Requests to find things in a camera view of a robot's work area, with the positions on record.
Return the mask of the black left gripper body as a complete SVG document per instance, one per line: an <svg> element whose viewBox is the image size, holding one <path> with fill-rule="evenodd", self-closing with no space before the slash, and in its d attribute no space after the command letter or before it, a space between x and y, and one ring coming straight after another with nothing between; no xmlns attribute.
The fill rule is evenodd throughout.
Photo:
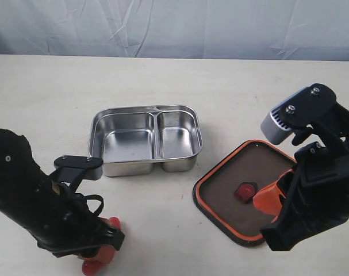
<svg viewBox="0 0 349 276"><path fill-rule="evenodd" d="M84 195L58 183L56 191L43 192L36 202L44 208L37 246L55 257L68 255L93 257L101 247L121 249L125 234L119 226L100 216L104 199L98 194Z"/></svg>

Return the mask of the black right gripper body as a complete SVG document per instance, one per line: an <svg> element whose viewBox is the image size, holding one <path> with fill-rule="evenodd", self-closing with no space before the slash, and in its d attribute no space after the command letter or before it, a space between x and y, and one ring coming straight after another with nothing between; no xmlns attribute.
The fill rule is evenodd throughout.
<svg viewBox="0 0 349 276"><path fill-rule="evenodd" d="M349 219L349 111L337 103L307 129L322 143L296 151L296 164L277 181L281 211L260 230L272 251L290 251Z"/></svg>

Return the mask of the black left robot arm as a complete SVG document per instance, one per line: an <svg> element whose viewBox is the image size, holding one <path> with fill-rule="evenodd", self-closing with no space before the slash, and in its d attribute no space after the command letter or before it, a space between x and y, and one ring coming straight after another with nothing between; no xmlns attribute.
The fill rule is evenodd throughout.
<svg viewBox="0 0 349 276"><path fill-rule="evenodd" d="M87 204L103 198L77 191L82 181L100 179L102 165L101 158L64 155L46 174L25 136L0 129L0 212L58 258L92 258L105 247L119 250L124 233L100 216L102 205L90 210Z"/></svg>

